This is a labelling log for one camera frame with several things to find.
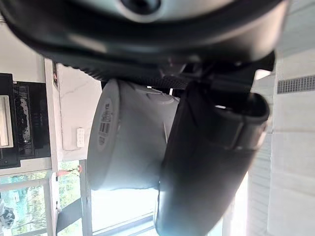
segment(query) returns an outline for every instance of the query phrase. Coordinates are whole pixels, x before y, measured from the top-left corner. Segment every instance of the microwave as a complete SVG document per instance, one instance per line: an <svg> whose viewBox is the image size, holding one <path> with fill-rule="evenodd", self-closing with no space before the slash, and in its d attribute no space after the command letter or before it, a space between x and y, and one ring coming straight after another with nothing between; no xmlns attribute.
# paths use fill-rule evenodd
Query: microwave
<svg viewBox="0 0 315 236"><path fill-rule="evenodd" d="M50 156L46 85L0 73L0 169Z"/></svg>

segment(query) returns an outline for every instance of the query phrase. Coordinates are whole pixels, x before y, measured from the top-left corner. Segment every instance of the barcode label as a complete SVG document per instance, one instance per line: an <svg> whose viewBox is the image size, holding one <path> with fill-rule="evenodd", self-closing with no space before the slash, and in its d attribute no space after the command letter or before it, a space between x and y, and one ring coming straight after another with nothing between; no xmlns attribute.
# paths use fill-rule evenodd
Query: barcode label
<svg viewBox="0 0 315 236"><path fill-rule="evenodd" d="M99 131L104 134L109 133L110 123L101 123L99 127Z"/></svg>
<svg viewBox="0 0 315 236"><path fill-rule="evenodd" d="M99 118L98 128L98 149L101 151L105 148L108 139L110 138L111 122L113 117L112 101L107 98L103 107L103 112Z"/></svg>
<svg viewBox="0 0 315 236"><path fill-rule="evenodd" d="M106 140L106 139L105 139L104 137L99 136L99 138L98 138L98 144L101 145L101 146L103 146L104 143L105 143L105 140Z"/></svg>

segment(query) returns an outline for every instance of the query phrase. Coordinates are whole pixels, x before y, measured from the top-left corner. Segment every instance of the white wall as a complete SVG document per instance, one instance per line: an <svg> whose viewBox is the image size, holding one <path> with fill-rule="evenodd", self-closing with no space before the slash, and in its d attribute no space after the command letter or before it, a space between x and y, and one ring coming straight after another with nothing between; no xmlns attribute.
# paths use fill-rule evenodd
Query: white wall
<svg viewBox="0 0 315 236"><path fill-rule="evenodd" d="M315 75L315 50L278 60L276 79ZM315 91L274 95L268 233L315 232Z"/></svg>
<svg viewBox="0 0 315 236"><path fill-rule="evenodd" d="M15 81L45 82L44 58L22 43L0 23L0 73L13 74Z"/></svg>
<svg viewBox="0 0 315 236"><path fill-rule="evenodd" d="M90 132L101 84L84 72L58 64L62 160L87 159ZM77 147L77 128L85 129L85 146Z"/></svg>

